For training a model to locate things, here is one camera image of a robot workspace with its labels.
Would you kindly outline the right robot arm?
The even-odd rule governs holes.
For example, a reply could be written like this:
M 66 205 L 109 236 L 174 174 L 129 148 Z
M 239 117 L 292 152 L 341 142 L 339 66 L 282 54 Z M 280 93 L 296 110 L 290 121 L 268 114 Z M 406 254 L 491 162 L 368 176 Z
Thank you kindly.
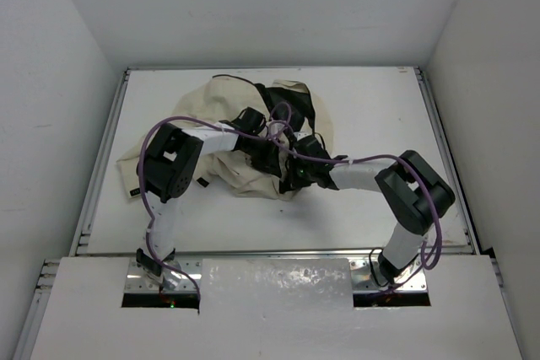
M 451 187 L 424 158 L 407 150 L 389 166 L 377 159 L 349 163 L 343 155 L 332 159 L 314 135 L 290 138 L 288 185 L 294 189 L 316 184 L 334 191 L 362 190 L 382 194 L 397 224 L 372 271 L 380 286 L 392 285 L 419 254 L 435 265 L 441 252 L 440 219 L 455 203 Z

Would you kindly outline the cream jacket with black lining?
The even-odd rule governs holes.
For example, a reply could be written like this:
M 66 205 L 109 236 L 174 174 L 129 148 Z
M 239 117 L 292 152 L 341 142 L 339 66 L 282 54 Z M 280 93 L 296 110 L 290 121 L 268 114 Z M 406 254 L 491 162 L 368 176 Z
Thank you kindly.
M 321 97 L 305 83 L 276 80 L 269 87 L 231 75 L 216 75 L 206 84 L 182 96 L 173 109 L 174 116 L 190 116 L 202 121 L 232 121 L 245 108 L 251 107 L 266 117 L 283 119 L 287 110 L 273 107 L 284 100 L 293 117 L 290 125 L 301 132 L 315 133 L 332 150 L 334 130 L 332 119 Z M 242 152 L 222 152 L 201 157 L 192 177 L 205 187 L 216 178 L 224 180 L 233 193 L 242 197 L 264 197 L 290 201 L 299 192 L 288 190 L 282 183 L 286 169 L 280 175 L 263 174 L 250 165 Z

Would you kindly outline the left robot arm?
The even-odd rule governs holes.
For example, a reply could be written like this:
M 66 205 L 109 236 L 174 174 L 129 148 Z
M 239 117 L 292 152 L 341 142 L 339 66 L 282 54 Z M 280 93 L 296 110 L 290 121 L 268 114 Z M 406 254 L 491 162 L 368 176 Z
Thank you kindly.
M 186 192 L 201 157 L 239 150 L 253 169 L 281 177 L 278 152 L 260 136 L 266 125 L 263 113 L 247 107 L 232 121 L 195 122 L 197 127 L 179 128 L 172 121 L 161 121 L 144 138 L 139 154 L 136 172 L 150 222 L 136 260 L 157 279 L 163 270 L 174 269 L 175 199 Z

